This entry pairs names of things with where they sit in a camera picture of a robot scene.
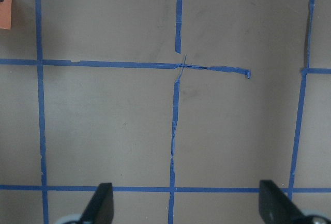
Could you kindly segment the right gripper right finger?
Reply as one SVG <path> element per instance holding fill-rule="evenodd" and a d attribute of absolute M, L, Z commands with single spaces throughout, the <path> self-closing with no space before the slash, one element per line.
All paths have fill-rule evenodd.
<path fill-rule="evenodd" d="M 264 223 L 299 223 L 305 215 L 271 180 L 259 182 L 259 214 Z"/>

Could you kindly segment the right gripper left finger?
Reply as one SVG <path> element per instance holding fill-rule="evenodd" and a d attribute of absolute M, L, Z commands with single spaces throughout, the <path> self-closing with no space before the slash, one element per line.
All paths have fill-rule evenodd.
<path fill-rule="evenodd" d="M 113 218 L 113 186 L 111 183 L 101 183 L 81 215 L 79 223 L 111 224 Z"/>

